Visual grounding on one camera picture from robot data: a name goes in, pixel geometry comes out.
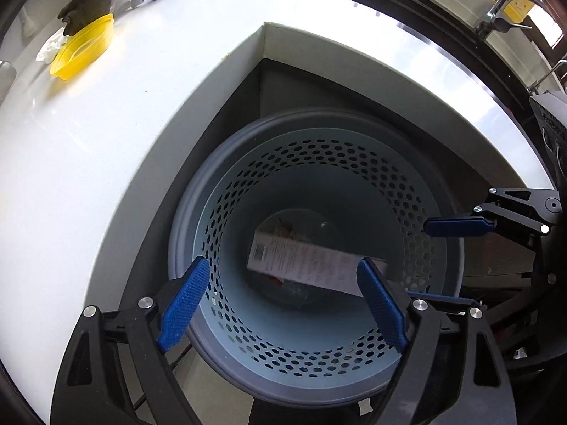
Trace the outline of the pink paper box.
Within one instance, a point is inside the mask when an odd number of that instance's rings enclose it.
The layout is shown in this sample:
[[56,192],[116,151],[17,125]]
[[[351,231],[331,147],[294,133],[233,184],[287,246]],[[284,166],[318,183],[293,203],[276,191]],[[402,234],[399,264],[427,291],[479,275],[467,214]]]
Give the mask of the pink paper box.
[[357,283],[361,255],[256,232],[250,271],[346,295],[362,297]]

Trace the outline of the yellow plastic lid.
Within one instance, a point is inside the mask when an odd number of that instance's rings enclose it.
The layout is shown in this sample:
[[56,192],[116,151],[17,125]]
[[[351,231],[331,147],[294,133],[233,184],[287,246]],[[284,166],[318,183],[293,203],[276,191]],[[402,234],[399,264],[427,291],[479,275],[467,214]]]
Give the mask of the yellow plastic lid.
[[113,36],[113,14],[97,18],[62,46],[51,62],[50,75],[64,81],[71,80],[107,51]]

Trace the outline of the dark grey rag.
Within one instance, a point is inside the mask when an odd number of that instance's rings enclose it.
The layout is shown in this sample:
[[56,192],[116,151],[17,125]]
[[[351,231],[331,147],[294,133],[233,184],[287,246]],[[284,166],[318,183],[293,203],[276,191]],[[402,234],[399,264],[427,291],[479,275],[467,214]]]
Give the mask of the dark grey rag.
[[107,15],[112,0],[71,0],[58,13],[58,19],[64,25],[63,34],[72,36],[86,25]]

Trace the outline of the clear plastic cup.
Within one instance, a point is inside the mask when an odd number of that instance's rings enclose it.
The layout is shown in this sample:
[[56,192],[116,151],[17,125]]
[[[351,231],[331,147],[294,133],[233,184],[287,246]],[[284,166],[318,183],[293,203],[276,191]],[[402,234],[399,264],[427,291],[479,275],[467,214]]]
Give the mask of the clear plastic cup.
[[[309,242],[302,243],[329,249],[344,249],[344,239],[339,229],[329,219],[309,209],[282,210],[266,219],[259,226],[259,232],[272,234],[278,218],[289,220],[298,233],[309,239]],[[258,276],[256,286],[266,298],[294,309],[311,306],[330,293],[321,288],[268,275]]]

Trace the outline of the red white snack wrapper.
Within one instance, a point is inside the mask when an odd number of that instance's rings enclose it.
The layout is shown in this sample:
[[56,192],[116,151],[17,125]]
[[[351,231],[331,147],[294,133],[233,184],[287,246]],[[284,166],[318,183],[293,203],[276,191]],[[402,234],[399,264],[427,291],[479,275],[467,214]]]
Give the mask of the red white snack wrapper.
[[283,218],[277,219],[272,234],[277,237],[286,238],[294,241],[309,242],[309,239],[305,235],[298,233],[294,229],[293,223]]

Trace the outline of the white tissue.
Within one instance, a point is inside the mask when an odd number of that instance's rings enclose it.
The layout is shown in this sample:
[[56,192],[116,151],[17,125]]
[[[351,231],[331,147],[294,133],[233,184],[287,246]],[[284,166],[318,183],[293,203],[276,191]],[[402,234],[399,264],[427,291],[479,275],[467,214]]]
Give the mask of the white tissue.
[[68,42],[69,36],[64,34],[65,27],[58,29],[55,34],[51,35],[47,39],[38,51],[38,55],[35,56],[36,62],[41,62],[45,64],[50,64],[53,62],[58,52],[61,51],[62,47]]

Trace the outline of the blue perforated trash bin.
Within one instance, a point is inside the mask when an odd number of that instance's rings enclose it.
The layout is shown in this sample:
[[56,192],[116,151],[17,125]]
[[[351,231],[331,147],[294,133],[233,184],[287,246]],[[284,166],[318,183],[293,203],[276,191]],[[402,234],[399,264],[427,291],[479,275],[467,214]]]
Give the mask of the blue perforated trash bin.
[[432,160],[375,118],[307,110],[255,121],[210,154],[175,215],[170,276],[196,257],[209,266],[189,338],[265,401],[315,408],[372,395],[399,355],[359,291],[359,261],[406,291],[456,295],[462,242],[423,232],[454,210]]

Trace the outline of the black kitchen sink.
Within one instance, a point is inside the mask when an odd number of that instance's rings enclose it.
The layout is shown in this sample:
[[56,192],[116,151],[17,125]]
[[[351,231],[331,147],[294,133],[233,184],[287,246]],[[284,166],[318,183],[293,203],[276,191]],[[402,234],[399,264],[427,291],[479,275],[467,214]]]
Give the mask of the black kitchen sink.
[[384,13],[429,39],[467,67],[514,115],[530,114],[529,94],[502,57],[432,0],[351,0]]

